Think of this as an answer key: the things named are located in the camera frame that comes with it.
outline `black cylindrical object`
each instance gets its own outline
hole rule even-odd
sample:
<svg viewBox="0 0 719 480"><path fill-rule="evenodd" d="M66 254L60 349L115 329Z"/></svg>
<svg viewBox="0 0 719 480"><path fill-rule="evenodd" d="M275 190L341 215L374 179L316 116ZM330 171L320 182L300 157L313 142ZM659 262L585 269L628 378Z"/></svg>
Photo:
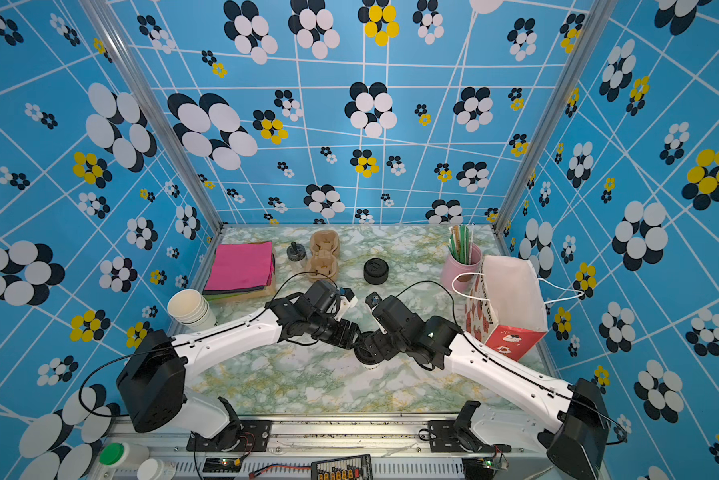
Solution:
<svg viewBox="0 0 719 480"><path fill-rule="evenodd" d="M380 285L389 278L389 264L383 259L371 258L365 262L363 274L365 276L365 282L370 285Z"/></svg>

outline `pink napkin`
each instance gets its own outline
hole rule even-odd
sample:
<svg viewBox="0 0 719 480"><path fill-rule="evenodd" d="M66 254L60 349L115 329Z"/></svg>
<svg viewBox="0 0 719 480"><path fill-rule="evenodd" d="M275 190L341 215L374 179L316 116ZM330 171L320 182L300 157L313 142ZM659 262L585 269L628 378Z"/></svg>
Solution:
<svg viewBox="0 0 719 480"><path fill-rule="evenodd" d="M219 245L205 290L239 290L271 283L271 242Z"/></svg>

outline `black cable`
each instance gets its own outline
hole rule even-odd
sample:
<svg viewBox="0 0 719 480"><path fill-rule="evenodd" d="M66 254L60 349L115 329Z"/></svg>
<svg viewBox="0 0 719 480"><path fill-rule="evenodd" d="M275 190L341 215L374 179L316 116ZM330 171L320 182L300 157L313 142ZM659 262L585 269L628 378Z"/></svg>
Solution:
<svg viewBox="0 0 719 480"><path fill-rule="evenodd" d="M445 291L445 293L448 294L448 296L450 297L450 303L452 305L453 323L458 325L458 320L455 319L455 299L453 298L453 295L450 293L450 291L448 289L446 289L441 283L435 282L434 280L421 280L420 282L415 282L412 285L408 285L407 288L405 288L402 292L399 292L397 294L397 298L402 296L402 294L405 293L406 291L408 291L411 287L416 286L420 283L434 283L435 285L439 285L439 288L443 289Z"/></svg>

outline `stack of paper cups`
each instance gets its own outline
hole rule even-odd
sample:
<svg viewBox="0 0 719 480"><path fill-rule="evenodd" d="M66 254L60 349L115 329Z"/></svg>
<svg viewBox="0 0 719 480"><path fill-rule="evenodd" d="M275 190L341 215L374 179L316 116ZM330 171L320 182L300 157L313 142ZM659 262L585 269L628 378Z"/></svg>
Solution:
<svg viewBox="0 0 719 480"><path fill-rule="evenodd" d="M182 290L168 302L168 313L177 322L199 331L215 326L215 314L201 293L191 288Z"/></svg>

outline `stack of napkins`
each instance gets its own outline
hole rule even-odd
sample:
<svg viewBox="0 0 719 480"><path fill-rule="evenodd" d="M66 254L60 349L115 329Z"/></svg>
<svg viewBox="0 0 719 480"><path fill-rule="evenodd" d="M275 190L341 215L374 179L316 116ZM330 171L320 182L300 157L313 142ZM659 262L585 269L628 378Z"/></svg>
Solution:
<svg viewBox="0 0 719 480"><path fill-rule="evenodd" d="M216 300L259 292L272 286L274 252L271 242L219 245L202 295Z"/></svg>

